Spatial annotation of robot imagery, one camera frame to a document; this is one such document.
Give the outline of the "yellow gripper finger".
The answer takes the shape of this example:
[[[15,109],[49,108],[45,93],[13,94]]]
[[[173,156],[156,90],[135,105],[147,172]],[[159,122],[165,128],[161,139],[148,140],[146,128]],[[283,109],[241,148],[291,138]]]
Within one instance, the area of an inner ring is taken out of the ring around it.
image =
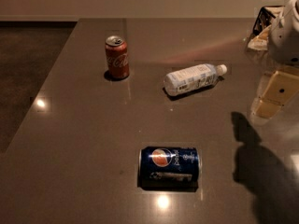
[[[254,35],[249,40],[248,48],[257,51],[267,51],[270,28],[271,26],[267,26],[258,35]]]
[[[299,92],[299,69],[293,66],[281,66],[273,72],[262,75],[257,97],[251,112],[259,118],[271,119]]]

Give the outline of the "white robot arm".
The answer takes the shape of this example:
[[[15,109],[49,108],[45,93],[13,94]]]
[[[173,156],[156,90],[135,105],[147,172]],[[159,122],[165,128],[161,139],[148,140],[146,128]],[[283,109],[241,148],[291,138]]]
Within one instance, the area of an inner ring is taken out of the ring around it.
[[[299,0],[262,7],[248,49],[278,66],[264,73],[252,105],[256,117],[271,119],[299,92]]]

